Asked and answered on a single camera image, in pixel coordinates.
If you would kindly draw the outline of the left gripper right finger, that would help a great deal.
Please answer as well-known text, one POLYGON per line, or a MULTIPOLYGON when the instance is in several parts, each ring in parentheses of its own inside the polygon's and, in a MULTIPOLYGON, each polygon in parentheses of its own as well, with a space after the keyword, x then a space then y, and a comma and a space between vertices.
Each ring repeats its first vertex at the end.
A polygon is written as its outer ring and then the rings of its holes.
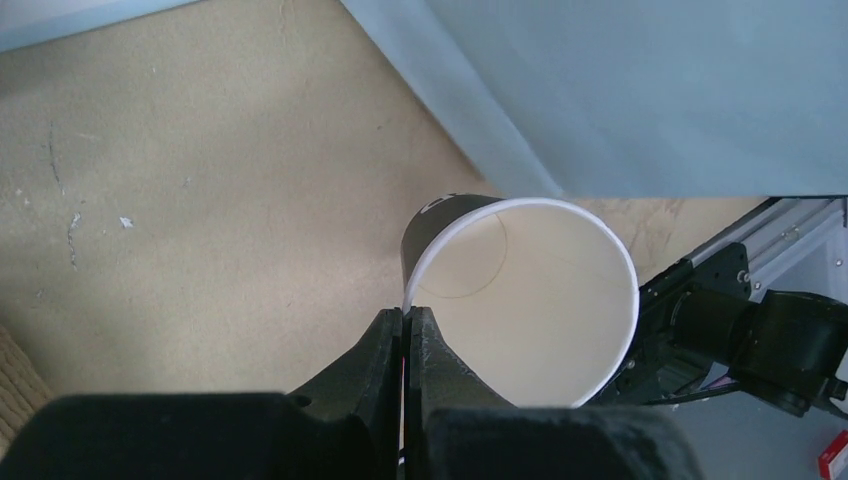
POLYGON ((688 441, 643 407, 518 408, 447 344, 429 308, 404 320, 408 479, 700 479, 688 441))

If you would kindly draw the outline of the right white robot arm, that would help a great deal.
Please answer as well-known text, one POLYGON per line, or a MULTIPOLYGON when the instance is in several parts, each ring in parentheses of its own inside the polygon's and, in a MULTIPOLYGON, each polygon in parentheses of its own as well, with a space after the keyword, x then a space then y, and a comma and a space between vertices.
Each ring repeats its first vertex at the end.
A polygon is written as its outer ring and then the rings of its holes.
POLYGON ((837 369, 846 304, 776 290, 755 301, 747 266, 746 247, 732 242, 643 285, 634 339, 592 403, 659 406, 741 392, 796 417, 816 408, 845 418, 837 369))

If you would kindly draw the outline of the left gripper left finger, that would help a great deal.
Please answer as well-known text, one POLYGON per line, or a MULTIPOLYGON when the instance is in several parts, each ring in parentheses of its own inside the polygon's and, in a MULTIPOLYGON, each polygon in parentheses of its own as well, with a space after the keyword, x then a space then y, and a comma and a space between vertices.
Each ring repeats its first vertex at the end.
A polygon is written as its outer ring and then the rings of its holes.
POLYGON ((5 479, 392 479, 402 314, 290 393, 74 395, 21 430, 5 479))

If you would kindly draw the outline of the light blue paper bag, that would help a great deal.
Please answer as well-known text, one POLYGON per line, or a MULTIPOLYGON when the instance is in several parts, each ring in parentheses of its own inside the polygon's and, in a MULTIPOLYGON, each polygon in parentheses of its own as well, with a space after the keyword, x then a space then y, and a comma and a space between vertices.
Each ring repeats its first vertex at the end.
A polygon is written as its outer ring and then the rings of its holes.
POLYGON ((510 195, 847 190, 843 1, 349 1, 510 195))

